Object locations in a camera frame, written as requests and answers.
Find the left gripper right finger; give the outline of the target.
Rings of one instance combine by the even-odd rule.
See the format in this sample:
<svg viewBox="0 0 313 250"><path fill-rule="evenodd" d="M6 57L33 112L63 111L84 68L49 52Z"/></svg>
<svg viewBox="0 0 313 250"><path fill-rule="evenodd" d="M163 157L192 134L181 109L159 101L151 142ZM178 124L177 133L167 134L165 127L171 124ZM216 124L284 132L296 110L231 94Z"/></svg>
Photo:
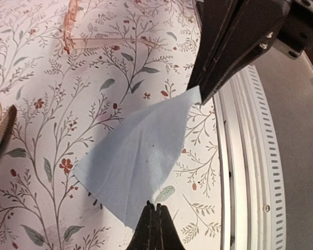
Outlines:
<svg viewBox="0 0 313 250"><path fill-rule="evenodd" d="M168 208L165 205L157 204L156 211L156 249L185 250Z"/></svg>

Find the light blue cleaning cloth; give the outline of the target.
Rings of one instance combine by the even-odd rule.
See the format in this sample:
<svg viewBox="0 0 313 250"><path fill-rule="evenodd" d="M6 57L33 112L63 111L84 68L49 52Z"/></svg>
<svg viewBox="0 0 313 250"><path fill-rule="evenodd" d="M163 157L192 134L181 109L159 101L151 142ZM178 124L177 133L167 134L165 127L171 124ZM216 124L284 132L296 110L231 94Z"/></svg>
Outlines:
<svg viewBox="0 0 313 250"><path fill-rule="evenodd" d="M74 168L77 180L125 226L141 211L180 157L198 87L132 112Z"/></svg>

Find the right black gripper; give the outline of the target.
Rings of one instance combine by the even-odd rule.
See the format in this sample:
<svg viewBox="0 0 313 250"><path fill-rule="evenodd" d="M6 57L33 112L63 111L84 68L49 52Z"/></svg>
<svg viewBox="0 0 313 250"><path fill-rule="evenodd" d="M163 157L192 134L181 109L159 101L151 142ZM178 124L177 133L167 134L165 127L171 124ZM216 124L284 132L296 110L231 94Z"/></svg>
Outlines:
<svg viewBox="0 0 313 250"><path fill-rule="evenodd" d="M208 72L200 81L202 103L264 54L273 42L273 47L286 56L300 56L313 48L313 1L293 1L286 16L286 1L239 1Z"/></svg>

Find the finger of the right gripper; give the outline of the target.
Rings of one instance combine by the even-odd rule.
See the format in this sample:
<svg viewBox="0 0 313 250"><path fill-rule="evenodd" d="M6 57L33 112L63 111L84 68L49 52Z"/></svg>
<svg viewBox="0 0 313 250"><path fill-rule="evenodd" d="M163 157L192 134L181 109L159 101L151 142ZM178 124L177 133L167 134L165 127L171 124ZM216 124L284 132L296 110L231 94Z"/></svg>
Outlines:
<svg viewBox="0 0 313 250"><path fill-rule="evenodd" d="M200 44L196 61L192 69L187 88L201 85L200 81L207 74L222 37L236 13L239 1L194 1L195 13L200 24Z"/></svg>

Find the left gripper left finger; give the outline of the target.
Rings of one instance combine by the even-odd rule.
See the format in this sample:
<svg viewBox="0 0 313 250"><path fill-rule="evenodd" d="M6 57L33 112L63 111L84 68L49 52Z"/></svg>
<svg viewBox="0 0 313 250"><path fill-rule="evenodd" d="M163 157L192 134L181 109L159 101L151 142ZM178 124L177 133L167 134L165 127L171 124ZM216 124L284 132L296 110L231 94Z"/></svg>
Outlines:
<svg viewBox="0 0 313 250"><path fill-rule="evenodd" d="M127 246L127 250L154 250L156 247L156 224L155 224L155 207L150 202L143 208L133 237Z"/></svg>

